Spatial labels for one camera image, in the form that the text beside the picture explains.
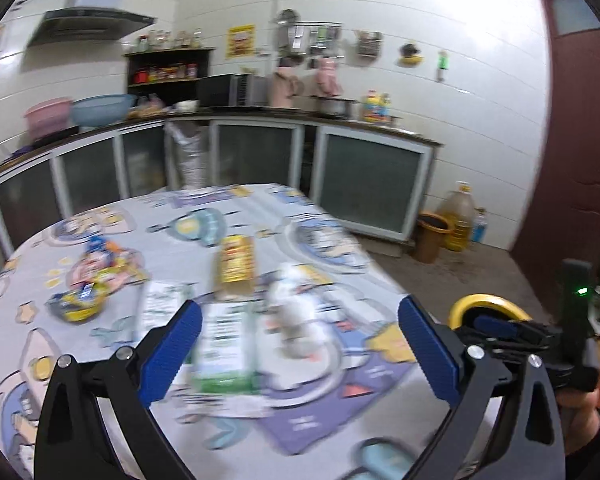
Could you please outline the person's right hand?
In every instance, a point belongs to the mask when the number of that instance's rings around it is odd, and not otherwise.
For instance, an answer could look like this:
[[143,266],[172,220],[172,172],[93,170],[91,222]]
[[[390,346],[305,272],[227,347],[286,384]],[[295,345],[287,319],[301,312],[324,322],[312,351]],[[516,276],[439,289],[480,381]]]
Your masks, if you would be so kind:
[[562,413],[570,416],[562,425],[567,455],[584,448],[600,430],[600,413],[597,411],[599,397],[598,389],[592,392],[562,389],[556,393],[556,401]]

